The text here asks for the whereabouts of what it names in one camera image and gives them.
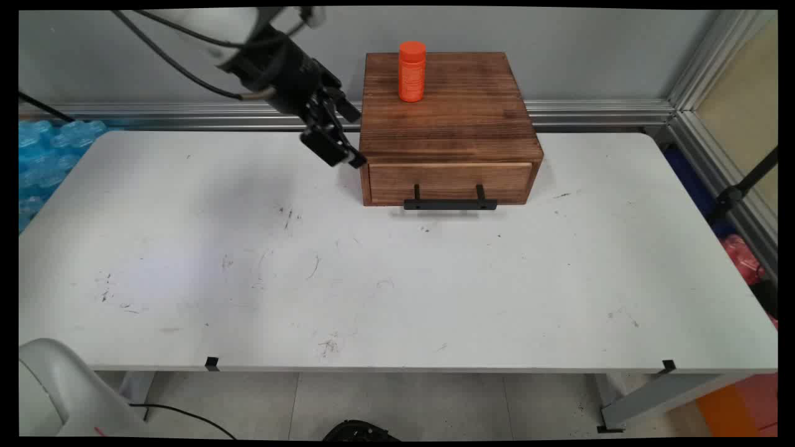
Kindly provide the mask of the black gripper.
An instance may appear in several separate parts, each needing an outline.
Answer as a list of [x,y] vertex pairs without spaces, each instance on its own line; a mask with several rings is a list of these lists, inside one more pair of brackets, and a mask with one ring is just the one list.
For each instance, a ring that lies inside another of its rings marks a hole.
[[357,124],[361,112],[347,99],[334,74],[272,25],[259,25],[247,42],[271,43],[239,49],[221,64],[221,70],[237,77],[251,93],[272,91],[264,99],[267,104],[282,114],[304,119],[301,142],[322,161],[332,167],[363,167],[366,156],[350,143],[336,116]]

